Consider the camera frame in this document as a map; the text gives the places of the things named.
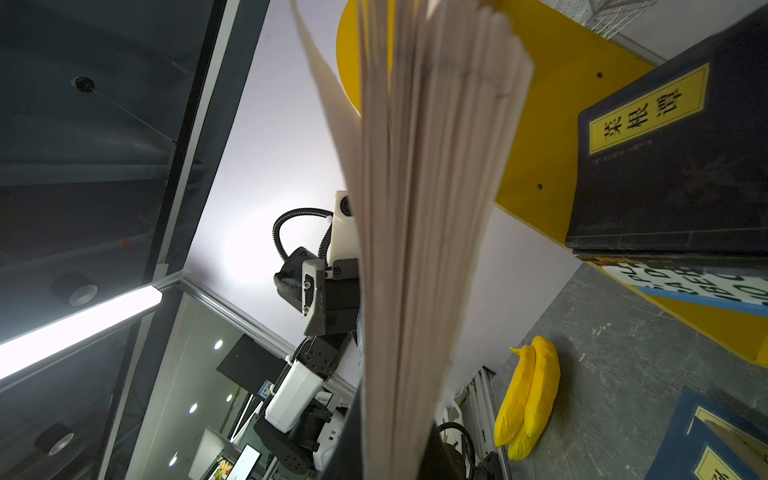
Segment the navy book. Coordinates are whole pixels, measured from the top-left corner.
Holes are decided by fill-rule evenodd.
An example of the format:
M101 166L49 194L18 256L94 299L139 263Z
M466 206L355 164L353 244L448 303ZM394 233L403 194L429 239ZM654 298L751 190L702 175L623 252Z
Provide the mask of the navy book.
M364 479L414 479L534 75L478 1L361 1L353 105L293 12L360 247Z
M767 252L767 11L582 111L574 250Z
M648 479L765 479L767 428L685 387Z

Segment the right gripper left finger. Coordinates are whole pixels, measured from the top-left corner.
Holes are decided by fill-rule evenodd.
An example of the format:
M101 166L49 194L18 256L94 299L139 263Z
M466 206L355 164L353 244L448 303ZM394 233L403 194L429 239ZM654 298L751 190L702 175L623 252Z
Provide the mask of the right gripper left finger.
M362 480L362 387L359 387L346 416L339 443L322 480Z

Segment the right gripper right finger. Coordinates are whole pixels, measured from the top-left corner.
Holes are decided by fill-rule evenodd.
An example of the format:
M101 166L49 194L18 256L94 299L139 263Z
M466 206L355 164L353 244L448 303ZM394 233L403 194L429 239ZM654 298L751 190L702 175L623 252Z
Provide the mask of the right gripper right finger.
M422 456L418 480L464 480L466 478L464 457L441 440L440 434L444 430L456 430L461 435L468 434L467 429L456 422L434 424Z

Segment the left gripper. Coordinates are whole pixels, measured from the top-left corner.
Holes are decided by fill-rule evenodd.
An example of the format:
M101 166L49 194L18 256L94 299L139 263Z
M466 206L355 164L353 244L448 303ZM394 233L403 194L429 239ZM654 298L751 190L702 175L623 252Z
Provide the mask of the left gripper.
M357 259L327 266L304 247L297 248L273 277L278 295L302 314L305 336L357 331L360 284Z

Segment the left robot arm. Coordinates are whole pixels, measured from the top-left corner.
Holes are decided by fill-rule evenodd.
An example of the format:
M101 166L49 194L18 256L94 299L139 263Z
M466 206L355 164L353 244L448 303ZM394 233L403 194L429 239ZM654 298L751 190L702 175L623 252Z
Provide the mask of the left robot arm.
M288 252L282 243L282 226L301 216L329 223L315 252L305 247ZM344 348L357 337L361 289L353 225L349 199L343 196L334 210L292 209L272 228L283 260L273 281L278 295L301 313L305 337L271 386L253 429L279 464L297 475L325 468L345 423L346 410L328 406L317 395L337 370Z

